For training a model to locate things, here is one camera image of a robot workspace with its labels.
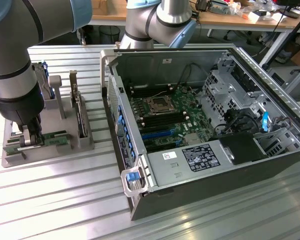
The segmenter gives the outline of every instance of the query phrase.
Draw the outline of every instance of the slotted aluminum surface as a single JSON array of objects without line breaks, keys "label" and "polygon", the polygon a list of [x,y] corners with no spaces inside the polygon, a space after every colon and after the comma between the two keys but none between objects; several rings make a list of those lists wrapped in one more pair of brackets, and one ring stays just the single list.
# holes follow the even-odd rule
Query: slotted aluminum surface
[{"label": "slotted aluminum surface", "polygon": [[[0,159],[0,240],[300,239],[300,162],[275,178],[130,221],[101,100],[99,52],[107,47],[29,49],[32,61],[61,75],[63,96],[69,70],[78,71],[95,149],[7,169]],[[0,116],[0,157],[3,129]]]}]

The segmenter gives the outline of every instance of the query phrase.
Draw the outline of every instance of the circuit board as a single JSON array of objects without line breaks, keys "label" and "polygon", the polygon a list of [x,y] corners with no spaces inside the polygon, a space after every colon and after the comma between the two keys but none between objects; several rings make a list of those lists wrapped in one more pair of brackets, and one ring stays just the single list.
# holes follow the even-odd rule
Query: circuit board
[{"label": "circuit board", "polygon": [[[69,144],[69,141],[68,141],[66,136],[57,136],[57,135],[66,134],[66,133],[67,132],[63,130],[63,131],[43,134],[44,145],[42,145],[41,147],[49,147],[49,146],[53,146],[53,145],[66,145],[66,144]],[[6,151],[7,156],[11,156],[11,155],[20,153],[20,151],[18,150],[19,148],[21,148],[19,137],[16,137],[14,139],[10,139],[10,140],[7,141],[7,143],[8,144],[15,143],[14,145],[12,145],[10,147],[5,147],[4,148],[4,150]]]},{"label": "circuit board", "polygon": [[[196,94],[189,87],[179,86],[169,95],[131,97],[130,104],[148,153],[188,146],[191,140],[189,136],[193,134],[198,139],[192,139],[192,144],[204,143],[214,135],[214,129],[196,99]],[[142,123],[147,118],[154,119],[148,121],[148,125]],[[182,120],[170,123],[170,118]],[[158,121],[167,124],[157,125]]]}]

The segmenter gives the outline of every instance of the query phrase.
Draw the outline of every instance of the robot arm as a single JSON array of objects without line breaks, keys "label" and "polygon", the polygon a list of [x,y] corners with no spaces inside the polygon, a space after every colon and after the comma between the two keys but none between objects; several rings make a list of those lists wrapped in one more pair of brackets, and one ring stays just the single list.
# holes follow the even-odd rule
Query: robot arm
[{"label": "robot arm", "polygon": [[0,0],[0,113],[41,142],[44,100],[28,48],[89,23],[91,0]]},{"label": "robot arm", "polygon": [[183,48],[196,29],[189,0],[128,0],[121,49]]}]

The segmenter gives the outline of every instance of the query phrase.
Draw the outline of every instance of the power supply label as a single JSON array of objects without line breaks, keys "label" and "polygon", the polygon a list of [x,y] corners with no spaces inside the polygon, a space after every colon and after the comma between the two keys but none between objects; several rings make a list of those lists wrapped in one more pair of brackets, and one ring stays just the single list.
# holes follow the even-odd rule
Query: power supply label
[{"label": "power supply label", "polygon": [[193,172],[220,166],[209,144],[182,149],[182,152]]}]

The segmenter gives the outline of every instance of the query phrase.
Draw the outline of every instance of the white label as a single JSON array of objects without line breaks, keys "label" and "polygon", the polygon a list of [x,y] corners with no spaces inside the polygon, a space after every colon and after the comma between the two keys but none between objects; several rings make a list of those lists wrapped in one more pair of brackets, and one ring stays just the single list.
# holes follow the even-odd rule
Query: white label
[{"label": "white label", "polygon": [[168,160],[168,159],[175,159],[177,157],[177,154],[175,151],[171,151],[171,152],[162,153],[162,156],[164,160]]},{"label": "white label", "polygon": [[172,58],[167,58],[162,60],[163,64],[170,64],[171,62],[172,62]]},{"label": "white label", "polygon": [[187,125],[185,123],[183,123],[184,126],[184,130],[188,131]]}]

